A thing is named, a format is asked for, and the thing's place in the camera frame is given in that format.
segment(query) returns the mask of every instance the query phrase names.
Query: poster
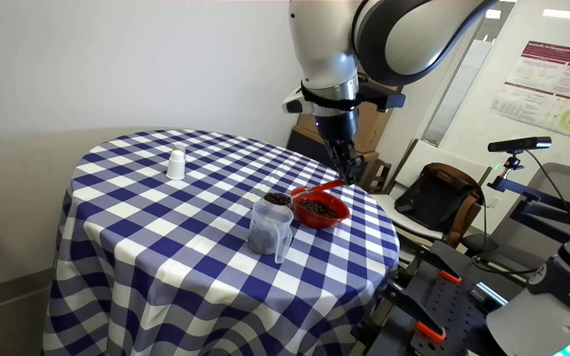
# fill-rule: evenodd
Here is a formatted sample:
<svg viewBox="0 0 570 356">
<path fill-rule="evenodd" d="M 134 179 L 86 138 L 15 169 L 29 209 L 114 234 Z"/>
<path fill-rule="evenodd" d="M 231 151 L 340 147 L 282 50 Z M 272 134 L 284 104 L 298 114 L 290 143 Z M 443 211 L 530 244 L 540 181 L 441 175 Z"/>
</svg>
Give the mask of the poster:
<svg viewBox="0 0 570 356">
<path fill-rule="evenodd" d="M 570 47 L 528 41 L 492 108 L 570 136 Z"/>
</svg>

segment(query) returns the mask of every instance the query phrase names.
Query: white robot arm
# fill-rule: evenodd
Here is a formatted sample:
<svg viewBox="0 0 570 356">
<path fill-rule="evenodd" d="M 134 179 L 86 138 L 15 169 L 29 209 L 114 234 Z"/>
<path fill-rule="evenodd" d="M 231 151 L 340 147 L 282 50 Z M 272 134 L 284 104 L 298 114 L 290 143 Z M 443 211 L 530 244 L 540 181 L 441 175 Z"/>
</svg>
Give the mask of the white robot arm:
<svg viewBox="0 0 570 356">
<path fill-rule="evenodd" d="M 361 171 L 351 147 L 355 104 L 401 106 L 401 86 L 427 74 L 494 1 L 290 0 L 290 33 L 304 78 L 284 108 L 314 114 L 336 169 L 353 181 Z M 397 92 L 377 90 L 357 70 Z"/>
</svg>

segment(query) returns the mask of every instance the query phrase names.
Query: checkered tablecloth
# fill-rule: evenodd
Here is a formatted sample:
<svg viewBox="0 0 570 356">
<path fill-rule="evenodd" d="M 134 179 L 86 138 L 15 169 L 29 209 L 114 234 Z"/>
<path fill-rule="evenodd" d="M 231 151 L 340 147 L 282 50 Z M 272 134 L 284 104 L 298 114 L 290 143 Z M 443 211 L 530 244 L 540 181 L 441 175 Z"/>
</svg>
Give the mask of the checkered tablecloth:
<svg viewBox="0 0 570 356">
<path fill-rule="evenodd" d="M 187 143 L 185 179 L 165 159 Z M 355 185 L 332 228 L 292 221 L 280 264 L 247 248 L 251 203 L 334 179 L 258 139 L 150 130 L 94 145 L 59 225 L 45 353 L 342 353 L 350 325 L 397 260 L 389 217 Z"/>
</svg>

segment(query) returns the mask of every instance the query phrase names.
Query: clear plastic cup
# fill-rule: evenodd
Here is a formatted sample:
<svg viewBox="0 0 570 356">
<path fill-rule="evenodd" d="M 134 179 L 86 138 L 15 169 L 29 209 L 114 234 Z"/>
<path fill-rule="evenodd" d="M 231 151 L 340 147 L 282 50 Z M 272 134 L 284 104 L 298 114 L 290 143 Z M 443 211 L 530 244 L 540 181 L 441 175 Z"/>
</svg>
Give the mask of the clear plastic cup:
<svg viewBox="0 0 570 356">
<path fill-rule="evenodd" d="M 247 246 L 258 254 L 274 254 L 280 262 L 290 242 L 292 211 L 266 199 L 256 199 L 251 207 Z"/>
</svg>

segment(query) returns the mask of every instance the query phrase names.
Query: floor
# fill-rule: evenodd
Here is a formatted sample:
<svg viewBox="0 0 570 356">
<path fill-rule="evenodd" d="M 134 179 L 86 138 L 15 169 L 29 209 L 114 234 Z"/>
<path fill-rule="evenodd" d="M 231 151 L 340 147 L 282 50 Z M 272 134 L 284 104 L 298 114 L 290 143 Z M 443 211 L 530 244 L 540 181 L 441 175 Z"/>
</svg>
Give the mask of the floor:
<svg viewBox="0 0 570 356">
<path fill-rule="evenodd" d="M 47 288 L 0 304 L 0 356 L 37 356 Z"/>
</svg>

